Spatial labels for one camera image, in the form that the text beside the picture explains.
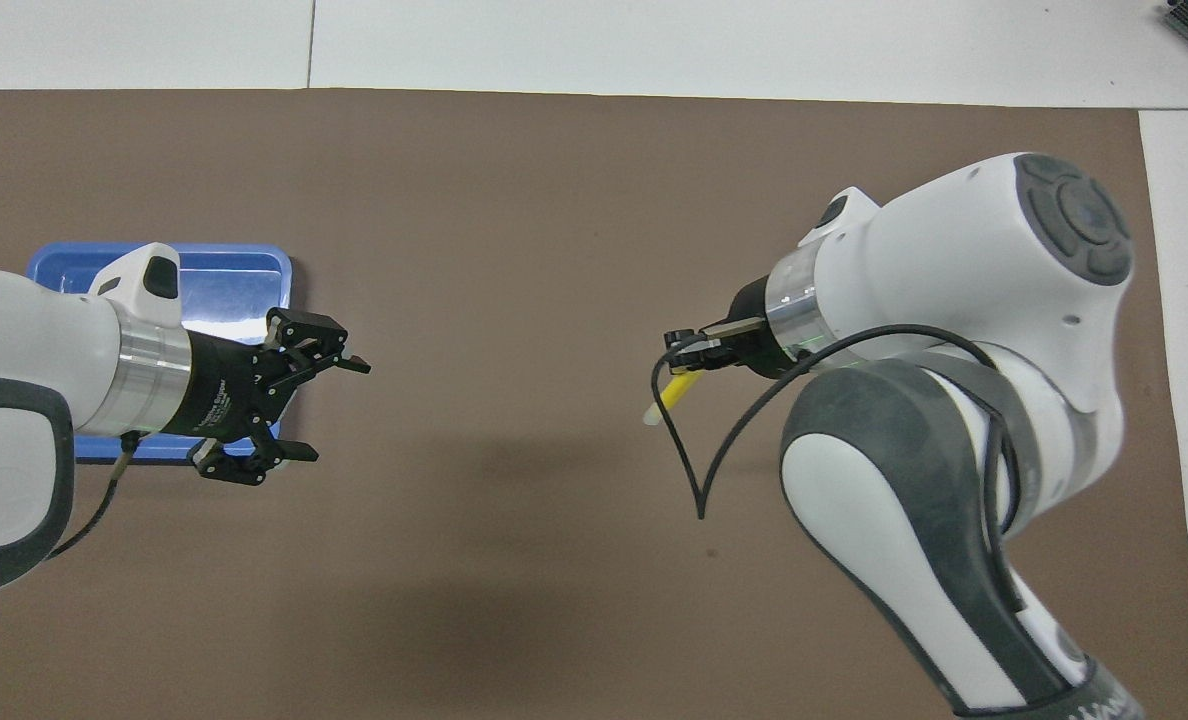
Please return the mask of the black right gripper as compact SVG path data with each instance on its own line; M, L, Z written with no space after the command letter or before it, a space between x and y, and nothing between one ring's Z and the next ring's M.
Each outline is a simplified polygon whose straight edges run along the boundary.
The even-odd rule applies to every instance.
M754 331L744 331L727 337L725 345L699 345L707 342L704 331L676 329L663 333L664 350L668 356L668 373L681 375L689 372L713 372L732 364L732 350L737 364L756 374L777 381L800 364L800 356L786 354L767 326L766 288L767 274L745 284L728 307L727 322L759 320Z

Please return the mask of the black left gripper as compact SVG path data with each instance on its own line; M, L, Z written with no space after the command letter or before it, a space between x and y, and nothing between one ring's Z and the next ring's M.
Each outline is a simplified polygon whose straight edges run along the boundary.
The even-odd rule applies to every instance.
M252 416L279 421L293 389L324 370L360 374L373 370L362 356L352 354L350 331L331 316L273 307L266 324L268 334L260 346L187 331L190 383L166 423L166 432L201 438L187 459L202 478L260 486L271 470L289 462L318 461L320 451L298 441L255 438L254 451L245 456L229 454L220 441L249 437ZM278 391L270 394L270 389Z

